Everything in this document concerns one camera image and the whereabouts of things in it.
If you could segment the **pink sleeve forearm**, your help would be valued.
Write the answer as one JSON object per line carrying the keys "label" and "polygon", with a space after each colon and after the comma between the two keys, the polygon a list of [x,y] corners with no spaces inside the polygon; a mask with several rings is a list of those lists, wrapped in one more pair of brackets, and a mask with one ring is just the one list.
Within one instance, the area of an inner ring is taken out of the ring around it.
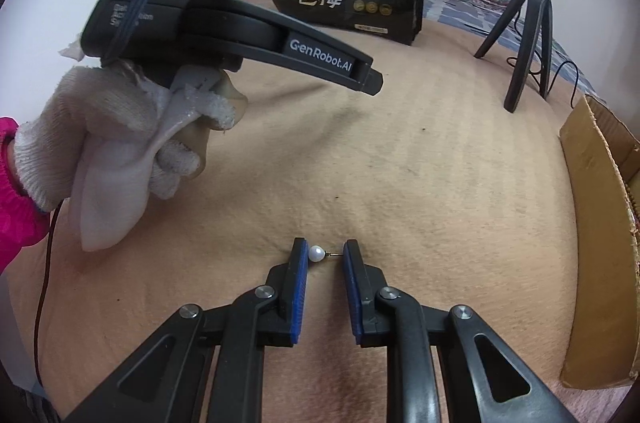
{"label": "pink sleeve forearm", "polygon": [[13,118],[1,119],[1,271],[24,249],[40,242],[49,232],[50,215],[42,213],[22,190],[10,169],[10,143],[17,133]]}

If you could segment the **left hand white glove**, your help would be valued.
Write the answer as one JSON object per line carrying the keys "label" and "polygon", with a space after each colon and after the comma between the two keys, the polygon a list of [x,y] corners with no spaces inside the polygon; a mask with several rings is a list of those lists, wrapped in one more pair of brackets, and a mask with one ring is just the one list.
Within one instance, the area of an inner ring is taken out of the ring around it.
{"label": "left hand white glove", "polygon": [[228,74],[187,65],[165,88],[140,68],[77,65],[40,115],[17,127],[10,169],[42,213],[70,203],[84,251],[118,244],[151,195],[172,198],[206,166],[209,134],[233,128],[247,99]]}

